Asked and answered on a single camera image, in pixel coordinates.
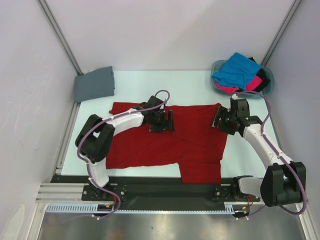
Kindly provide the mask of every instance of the pink cloth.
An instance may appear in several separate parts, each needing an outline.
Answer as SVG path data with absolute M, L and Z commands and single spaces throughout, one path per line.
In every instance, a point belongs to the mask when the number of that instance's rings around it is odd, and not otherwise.
M 216 85 L 219 89 L 224 91 L 227 94 L 232 95 L 235 91 L 239 90 L 237 87 L 230 87 L 230 86 L 221 86 L 219 83 L 213 81 L 214 85 Z M 245 90 L 253 91 L 262 83 L 262 79 L 258 76 L 255 76 L 251 82 L 247 86 L 245 86 Z
M 224 91 L 227 94 L 233 94 L 235 91 L 239 90 L 237 87 L 230 87 L 230 86 L 221 86 L 220 84 L 216 83 L 216 81 L 213 81 L 214 85 L 216 85 L 219 89 Z
M 249 82 L 249 84 L 247 86 L 245 86 L 245 90 L 247 91 L 253 91 L 256 89 L 256 87 L 258 87 L 260 84 L 262 83 L 262 79 L 258 76 L 255 76 L 254 79 Z

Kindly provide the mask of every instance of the clothes pile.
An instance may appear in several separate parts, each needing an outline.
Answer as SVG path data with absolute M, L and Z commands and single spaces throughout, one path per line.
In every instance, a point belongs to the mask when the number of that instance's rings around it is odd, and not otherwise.
M 261 92 L 269 83 L 266 72 L 253 57 L 247 58 L 236 52 L 212 75 L 213 83 L 228 94 L 234 92 Z

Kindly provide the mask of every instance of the blue cloth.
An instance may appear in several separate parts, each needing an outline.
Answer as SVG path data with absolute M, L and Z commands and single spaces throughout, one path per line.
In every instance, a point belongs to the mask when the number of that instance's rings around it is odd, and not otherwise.
M 236 52 L 212 78 L 221 86 L 244 90 L 260 69 L 259 64 Z
M 112 66 L 76 76 L 74 87 L 75 103 L 115 95 L 115 78 Z

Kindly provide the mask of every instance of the white table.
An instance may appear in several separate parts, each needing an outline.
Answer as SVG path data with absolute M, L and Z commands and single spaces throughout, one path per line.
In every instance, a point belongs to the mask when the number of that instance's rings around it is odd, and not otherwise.
M 88 117 L 97 114 L 102 118 L 110 116 L 109 110 L 114 102 L 145 102 L 158 90 L 165 89 L 171 94 L 170 105 L 191 106 L 220 103 L 230 106 L 230 96 L 218 94 L 213 90 L 210 71 L 114 71 L 115 95 L 93 99 L 81 103 L 74 125 L 70 144 L 62 168 L 62 175 L 88 175 L 85 163 L 77 157 L 75 140 Z M 263 99 L 247 98 L 250 114 L 264 119 L 267 107 Z M 265 125 L 271 139 L 276 136 L 271 121 Z M 221 160 L 221 177 L 229 178 L 241 175 L 263 177 L 265 168 L 255 150 L 238 133 L 228 135 Z M 180 177 L 179 165 L 128 167 L 108 169 L 109 176 L 135 177 Z

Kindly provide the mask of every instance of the blue basket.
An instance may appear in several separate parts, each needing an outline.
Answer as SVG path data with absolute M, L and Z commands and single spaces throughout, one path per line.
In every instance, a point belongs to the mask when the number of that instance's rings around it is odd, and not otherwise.
M 212 75 L 215 73 L 215 72 L 218 72 L 222 66 L 225 64 L 227 60 L 218 60 L 218 61 L 215 61 L 213 64 L 212 64 L 212 68 L 211 68 L 211 81 L 212 81 L 212 85 L 213 85 L 213 88 L 214 90 L 217 90 L 217 92 L 219 93 L 223 93 L 223 94 L 226 94 L 226 95 L 229 95 L 228 93 L 222 91 L 220 88 L 218 88 L 215 84 L 214 84 L 214 80 L 212 78 Z M 272 71 L 266 67 L 266 66 L 263 66 L 262 69 L 265 71 L 265 74 L 266 76 L 268 77 L 268 79 L 270 79 L 270 83 L 260 92 L 262 95 L 264 96 L 269 96 L 275 89 L 275 79 L 274 79 L 274 75 L 272 74 Z M 242 96 L 246 96 L 246 97 L 255 97 L 257 95 L 254 95 L 254 94 L 251 94 L 251 93 L 244 93 L 242 94 Z

